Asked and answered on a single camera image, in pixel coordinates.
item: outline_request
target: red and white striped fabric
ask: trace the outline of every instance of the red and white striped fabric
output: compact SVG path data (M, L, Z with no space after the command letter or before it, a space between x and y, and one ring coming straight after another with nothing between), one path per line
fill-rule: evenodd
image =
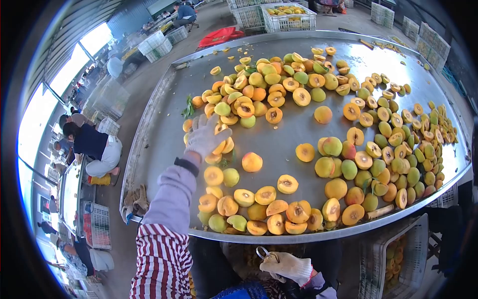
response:
M143 224L136 237L138 272L130 298L191 298L189 237L161 224Z

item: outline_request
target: black shirt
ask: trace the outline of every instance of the black shirt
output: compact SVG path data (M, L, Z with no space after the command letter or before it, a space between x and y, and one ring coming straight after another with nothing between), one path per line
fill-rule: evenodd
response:
M85 123L81 126L81 133L75 137L73 153L93 156L101 161L106 141L108 141L108 134L100 133Z

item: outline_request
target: lavender sleeve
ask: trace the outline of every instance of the lavender sleeve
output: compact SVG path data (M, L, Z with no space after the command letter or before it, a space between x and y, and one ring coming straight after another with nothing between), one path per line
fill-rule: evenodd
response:
M312 279L304 286L304 289L306 288L314 288L320 290L325 283L325 279L322 276L322 272L317 273L316 276L312 277ZM337 292L333 287L328 287L322 293L318 294L316 299L337 299Z
M187 153L183 159L199 165ZM158 177L158 193L143 217L143 224L162 224L175 233L187 234L189 205L196 191L196 178L187 169L170 166Z

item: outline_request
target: red bag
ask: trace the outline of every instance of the red bag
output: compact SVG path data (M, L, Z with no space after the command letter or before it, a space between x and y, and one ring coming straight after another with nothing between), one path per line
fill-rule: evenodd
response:
M244 32L236 31L236 27L226 27L211 32L210 34L206 35L199 42L198 48L205 48L210 47L217 44L225 43L231 39L240 38L244 36Z

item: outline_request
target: glove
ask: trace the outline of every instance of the glove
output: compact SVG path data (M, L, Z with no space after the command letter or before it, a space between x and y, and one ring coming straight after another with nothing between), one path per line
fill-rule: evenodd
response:
M303 287L310 280L313 268L310 258L297 258L287 252L269 252L274 255L278 261L274 259L264 259L259 265L261 271L267 271L270 275L279 281L279 276L290 278L300 287Z
M195 117L193 119L193 131L189 133L184 153L196 152L201 155L201 161L203 161L221 142L229 138L232 135L232 130L229 128L214 135L214 128L218 121L219 115L217 114L213 114L209 119L205 114Z

